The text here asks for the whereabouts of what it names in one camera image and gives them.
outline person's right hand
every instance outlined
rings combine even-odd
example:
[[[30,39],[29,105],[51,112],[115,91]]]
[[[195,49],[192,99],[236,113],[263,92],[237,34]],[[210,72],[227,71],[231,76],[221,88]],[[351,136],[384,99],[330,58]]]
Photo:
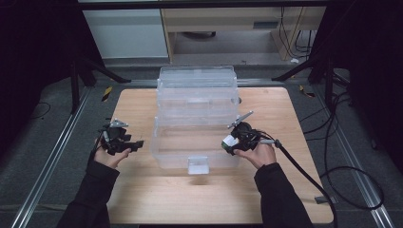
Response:
[[[256,148],[248,151],[234,150],[235,154],[250,161],[257,169],[265,164],[277,162],[275,148],[271,144],[259,143]]]

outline wooden table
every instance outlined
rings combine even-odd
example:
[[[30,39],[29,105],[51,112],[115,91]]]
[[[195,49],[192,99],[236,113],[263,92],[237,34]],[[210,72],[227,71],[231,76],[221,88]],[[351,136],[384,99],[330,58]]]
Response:
[[[296,161],[320,182],[288,92],[282,87],[239,88],[240,114],[254,128],[279,139]],[[144,147],[123,160],[108,203],[112,223],[131,224],[256,224],[261,223],[256,168],[242,159],[236,168],[212,168],[210,174],[189,176],[186,169],[161,169],[149,151],[156,115],[155,89],[127,89],[113,117],[129,124],[132,141]],[[294,185],[313,223],[333,220],[320,192],[277,149],[278,162]]]

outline stacked clear plastic bins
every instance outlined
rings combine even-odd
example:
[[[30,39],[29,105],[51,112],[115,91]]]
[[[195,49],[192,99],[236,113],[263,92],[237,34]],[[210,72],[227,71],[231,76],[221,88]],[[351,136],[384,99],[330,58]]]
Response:
[[[189,174],[238,166],[238,156],[227,154],[221,141],[239,116],[239,100],[232,66],[162,67],[150,145],[159,166]]]

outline black sleeve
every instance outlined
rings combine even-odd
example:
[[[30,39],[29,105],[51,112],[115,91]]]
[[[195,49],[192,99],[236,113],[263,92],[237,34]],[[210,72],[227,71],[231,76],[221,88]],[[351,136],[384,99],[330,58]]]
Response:
[[[278,163],[263,165],[256,173],[255,183],[261,194],[261,216],[264,227],[314,227]]]
[[[67,206],[58,228],[110,227],[106,204],[119,171],[92,161],[75,199]]]

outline gray carpet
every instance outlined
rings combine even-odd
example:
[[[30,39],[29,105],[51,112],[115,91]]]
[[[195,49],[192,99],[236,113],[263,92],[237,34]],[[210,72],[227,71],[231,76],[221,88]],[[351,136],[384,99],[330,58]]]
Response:
[[[281,75],[292,66],[236,66],[239,79],[248,78],[272,78]],[[112,68],[114,72],[128,79],[147,80],[157,79],[158,67],[132,67]],[[322,105],[318,96],[308,97],[299,91],[298,86],[304,85],[305,91],[316,92],[306,81],[309,71],[303,71],[295,79],[289,79],[284,85],[289,91],[291,100],[296,109],[298,118],[320,110]],[[74,197],[86,168],[88,153],[93,146],[93,140],[97,137],[97,129],[106,124],[119,99],[120,91],[134,85],[117,85],[104,75],[98,74],[98,83],[90,91],[88,102],[76,127],[74,128],[63,155],[48,182],[48,185],[40,198],[39,204],[48,206],[48,209],[38,207],[33,213],[28,227],[54,227],[62,215],[63,208]],[[112,92],[106,102],[101,102],[107,86],[113,86]],[[56,144],[60,132],[67,122],[71,109],[69,79],[54,85],[49,85],[43,92],[41,102],[50,104],[50,111],[43,117],[32,119],[21,136],[14,142],[9,159],[0,167],[0,227],[10,227],[17,212],[18,206],[25,200],[31,187],[39,176],[50,151]],[[39,104],[32,116],[40,116],[48,110],[46,104]],[[371,148],[371,138],[363,127],[360,117],[357,116],[355,107],[348,102],[340,104],[337,109],[339,127],[346,134],[355,154],[361,161],[365,170],[379,181],[385,192],[385,207],[395,227],[403,227],[403,178],[394,168],[389,156]],[[303,131],[311,130],[327,120],[324,111],[301,122]],[[325,128],[315,133],[306,135],[317,171],[324,172],[323,153]],[[329,138],[328,161],[330,167],[347,164],[336,135]],[[356,187],[350,171],[340,171],[332,175],[332,180],[337,189],[345,194],[348,199],[363,204],[361,192]],[[332,196],[334,191],[328,182],[322,179],[325,190]],[[369,211],[354,208],[343,199],[338,198],[336,204],[339,227],[378,227]],[[114,227],[136,227],[114,225]],[[317,225],[317,227],[333,227],[332,224]]]

